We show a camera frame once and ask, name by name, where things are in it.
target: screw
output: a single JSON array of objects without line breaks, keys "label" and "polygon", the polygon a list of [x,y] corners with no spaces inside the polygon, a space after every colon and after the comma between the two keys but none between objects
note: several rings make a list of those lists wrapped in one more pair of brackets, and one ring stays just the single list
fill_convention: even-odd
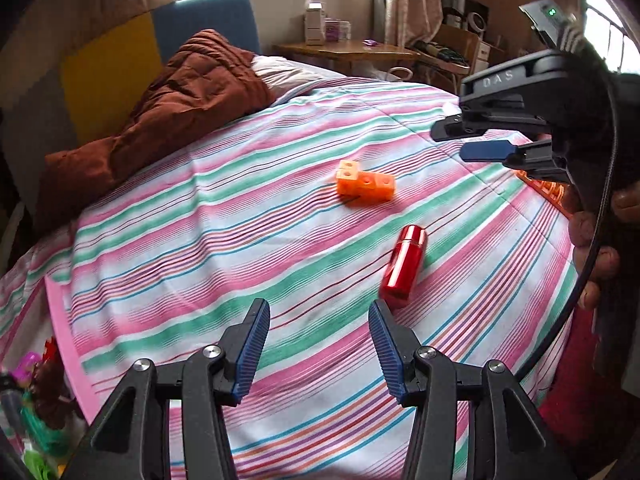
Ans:
[{"label": "screw", "polygon": [[431,346],[421,346],[418,348],[418,356],[422,359],[433,359],[438,355],[438,351]]},{"label": "screw", "polygon": [[220,348],[218,345],[209,345],[205,346],[202,349],[202,353],[205,355],[205,357],[213,359],[214,357],[218,357],[220,354],[222,354],[222,348]]},{"label": "screw", "polygon": [[151,366],[151,361],[149,359],[138,359],[135,363],[133,363],[133,369],[137,372],[144,372],[149,370]]},{"label": "screw", "polygon": [[505,369],[504,363],[501,363],[497,360],[489,361],[489,370],[491,370],[494,374],[501,374]]}]

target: brown comforter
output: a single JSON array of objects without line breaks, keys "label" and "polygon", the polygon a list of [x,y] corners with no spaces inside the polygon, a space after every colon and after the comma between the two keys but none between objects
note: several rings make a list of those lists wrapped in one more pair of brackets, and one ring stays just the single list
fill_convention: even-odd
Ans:
[{"label": "brown comforter", "polygon": [[271,91],[251,69],[254,55],[214,30],[193,36],[151,83],[120,134],[47,155],[36,229],[61,226],[145,166],[271,105]]}]

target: finger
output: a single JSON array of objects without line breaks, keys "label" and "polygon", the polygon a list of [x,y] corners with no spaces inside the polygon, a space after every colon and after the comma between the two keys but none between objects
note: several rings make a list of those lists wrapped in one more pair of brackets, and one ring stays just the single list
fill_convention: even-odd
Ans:
[{"label": "finger", "polygon": [[578,306],[584,310],[593,310],[600,302],[600,287],[597,283],[587,282],[578,300]]},{"label": "finger", "polygon": [[611,208],[621,221],[640,224],[640,182],[615,192]]},{"label": "finger", "polygon": [[[578,272],[582,272],[584,263],[587,261],[587,254],[589,254],[588,247],[574,247],[574,264]],[[611,247],[601,247],[590,278],[592,280],[608,280],[618,273],[619,267],[620,256],[618,252]]]},{"label": "finger", "polygon": [[578,211],[569,220],[569,238],[577,247],[588,246],[593,238],[596,217],[587,211]]},{"label": "finger", "polygon": [[573,186],[567,186],[564,188],[564,194],[562,195],[562,208],[568,213],[575,213],[582,210],[582,204],[580,203],[580,197]]}]

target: bed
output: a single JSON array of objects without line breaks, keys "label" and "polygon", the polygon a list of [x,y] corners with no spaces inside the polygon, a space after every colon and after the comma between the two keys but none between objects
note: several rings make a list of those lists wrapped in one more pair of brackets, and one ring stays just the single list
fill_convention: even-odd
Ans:
[{"label": "bed", "polygon": [[[398,321],[456,361],[511,369],[563,306],[572,247],[562,213],[511,170],[462,162],[465,141],[431,140],[455,96],[325,75],[140,171],[22,257],[0,281],[3,365],[41,343],[56,309],[72,347],[65,366],[92,410],[135,359],[182,360],[266,298],[254,384],[225,412],[239,477],[398,478],[413,410],[386,390],[367,309],[401,227],[420,224],[430,240]],[[338,196],[345,158],[394,174],[395,198]],[[524,381],[532,398],[567,335]],[[457,478],[467,427],[461,404]],[[172,478],[184,478],[179,402],[170,437]]]}]

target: red cylinder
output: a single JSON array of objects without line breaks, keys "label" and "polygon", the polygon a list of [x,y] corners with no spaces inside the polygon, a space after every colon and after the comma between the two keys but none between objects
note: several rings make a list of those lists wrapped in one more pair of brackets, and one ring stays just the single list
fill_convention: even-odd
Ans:
[{"label": "red cylinder", "polygon": [[422,269],[427,240],[427,231],[420,226],[406,225],[400,231],[378,290],[378,297],[385,300],[391,311],[409,303],[415,279]]}]

